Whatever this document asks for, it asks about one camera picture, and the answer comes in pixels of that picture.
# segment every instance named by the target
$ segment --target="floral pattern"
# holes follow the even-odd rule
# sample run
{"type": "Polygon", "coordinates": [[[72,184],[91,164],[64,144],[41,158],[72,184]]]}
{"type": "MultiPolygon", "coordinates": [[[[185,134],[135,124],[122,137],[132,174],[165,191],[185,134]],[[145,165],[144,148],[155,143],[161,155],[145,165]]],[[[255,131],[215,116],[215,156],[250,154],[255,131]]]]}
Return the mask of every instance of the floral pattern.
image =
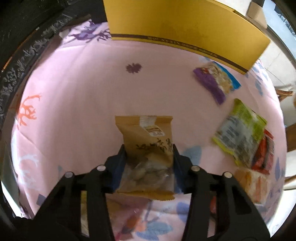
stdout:
{"type": "Polygon", "coordinates": [[[182,155],[189,157],[193,165],[198,165],[202,156],[202,148],[201,146],[193,146],[191,148],[187,148],[182,153],[182,155]]]}
{"type": "Polygon", "coordinates": [[[133,215],[127,220],[125,226],[121,230],[121,233],[116,236],[116,240],[132,239],[133,234],[135,234],[139,238],[145,240],[157,241],[159,240],[158,236],[167,234],[173,230],[173,228],[167,223],[159,221],[160,216],[166,213],[167,209],[162,210],[156,217],[149,220],[152,203],[153,201],[148,204],[144,219],[133,215]]]}
{"type": "Polygon", "coordinates": [[[279,158],[276,159],[274,165],[275,180],[271,184],[272,188],[269,191],[266,203],[264,206],[257,206],[257,209],[263,217],[265,223],[268,223],[273,217],[279,204],[284,185],[285,167],[280,166],[279,158]]]}
{"type": "Polygon", "coordinates": [[[89,43],[91,40],[97,38],[97,41],[99,40],[108,40],[111,38],[110,30],[109,28],[106,28],[105,30],[101,30],[99,33],[95,33],[98,27],[101,26],[101,23],[94,24],[92,21],[89,21],[89,26],[85,26],[83,30],[81,30],[80,33],[69,35],[69,37],[74,37],[70,41],[66,42],[70,43],[74,40],[86,40],[86,43],[89,43]]]}
{"type": "Polygon", "coordinates": [[[28,96],[27,98],[24,99],[24,101],[20,104],[20,107],[16,112],[17,114],[17,128],[19,129],[21,125],[26,126],[26,122],[23,120],[24,117],[26,117],[29,120],[36,120],[37,117],[35,116],[36,110],[35,108],[30,105],[26,104],[26,102],[30,99],[35,99],[37,98],[40,101],[41,95],[33,95],[33,96],[28,96]]]}
{"type": "Polygon", "coordinates": [[[263,96],[263,88],[262,85],[265,84],[262,77],[264,77],[265,81],[268,82],[268,77],[266,76],[265,68],[262,66],[260,60],[257,60],[254,66],[251,69],[253,76],[255,77],[255,87],[258,90],[259,94],[263,96]]]}
{"type": "Polygon", "coordinates": [[[141,69],[142,69],[142,66],[140,64],[132,63],[126,66],[126,71],[132,74],[139,73],[141,69]]]}
{"type": "Polygon", "coordinates": [[[189,212],[189,204],[184,202],[179,202],[177,204],[177,214],[179,216],[179,219],[181,219],[183,223],[186,223],[187,221],[188,212],[189,212]]]}

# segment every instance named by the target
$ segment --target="kraft paper packaging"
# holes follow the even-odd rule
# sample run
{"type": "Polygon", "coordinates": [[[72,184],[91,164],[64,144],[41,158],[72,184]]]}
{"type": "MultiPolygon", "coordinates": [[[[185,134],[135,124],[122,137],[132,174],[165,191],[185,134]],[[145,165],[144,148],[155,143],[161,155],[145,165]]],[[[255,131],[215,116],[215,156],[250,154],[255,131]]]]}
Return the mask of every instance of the kraft paper packaging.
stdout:
{"type": "Polygon", "coordinates": [[[115,117],[128,156],[118,192],[157,200],[174,199],[172,119],[171,116],[115,117]],[[147,184],[141,183],[141,177],[132,180],[141,175],[139,172],[145,172],[145,167],[148,168],[151,165],[147,164],[151,163],[155,168],[152,173],[156,173],[147,173],[151,175],[151,182],[148,176],[147,184]]]}

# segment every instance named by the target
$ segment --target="table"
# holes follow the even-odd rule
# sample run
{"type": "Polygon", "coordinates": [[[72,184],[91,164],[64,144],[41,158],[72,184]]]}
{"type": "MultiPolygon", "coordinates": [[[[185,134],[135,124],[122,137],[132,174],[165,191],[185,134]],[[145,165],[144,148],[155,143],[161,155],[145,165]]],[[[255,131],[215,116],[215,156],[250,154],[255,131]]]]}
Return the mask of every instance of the table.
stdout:
{"type": "MultiPolygon", "coordinates": [[[[112,41],[107,23],[87,21],[66,32],[61,42],[56,37],[9,111],[10,116],[19,113],[11,149],[22,205],[33,215],[65,171],[89,172],[116,154],[123,139],[115,115],[171,115],[173,142],[183,155],[207,172],[234,172],[233,157],[211,137],[239,98],[267,120],[266,129],[274,136],[271,190],[266,204],[257,207],[267,223],[282,193],[286,161],[278,97],[257,61],[246,75],[226,67],[241,88],[218,106],[192,72],[209,61],[172,47],[112,41]]],[[[111,212],[121,213],[113,219],[117,239],[181,238],[190,195],[178,194],[167,202],[129,198],[128,208],[127,199],[109,200],[111,212]]]]}

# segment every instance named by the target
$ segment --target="cardboard box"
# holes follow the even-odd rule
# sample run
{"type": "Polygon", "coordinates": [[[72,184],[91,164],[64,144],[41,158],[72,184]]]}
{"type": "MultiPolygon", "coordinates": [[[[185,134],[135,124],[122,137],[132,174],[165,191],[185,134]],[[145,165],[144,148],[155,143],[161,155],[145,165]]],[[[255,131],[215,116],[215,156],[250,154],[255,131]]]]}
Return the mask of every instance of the cardboard box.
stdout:
{"type": "Polygon", "coordinates": [[[163,44],[244,74],[270,43],[246,18],[214,0],[104,0],[111,36],[163,44]]]}

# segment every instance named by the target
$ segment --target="orange coral print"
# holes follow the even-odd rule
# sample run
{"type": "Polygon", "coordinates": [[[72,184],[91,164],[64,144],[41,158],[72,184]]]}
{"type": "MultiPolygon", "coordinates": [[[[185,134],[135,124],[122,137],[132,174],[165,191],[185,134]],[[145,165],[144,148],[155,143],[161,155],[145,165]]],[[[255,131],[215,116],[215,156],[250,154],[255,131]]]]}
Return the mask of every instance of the orange coral print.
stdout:
{"type": "Polygon", "coordinates": [[[36,120],[35,116],[36,110],[32,105],[26,105],[26,101],[30,99],[38,98],[40,100],[41,95],[32,95],[28,96],[24,101],[20,104],[17,114],[17,128],[19,129],[21,125],[26,126],[26,122],[23,120],[26,117],[29,120],[36,120]]]}
{"type": "Polygon", "coordinates": [[[147,226],[147,221],[142,221],[140,217],[137,216],[131,216],[127,221],[126,221],[126,227],[128,229],[133,229],[134,231],[137,232],[144,232],[147,226]]]}

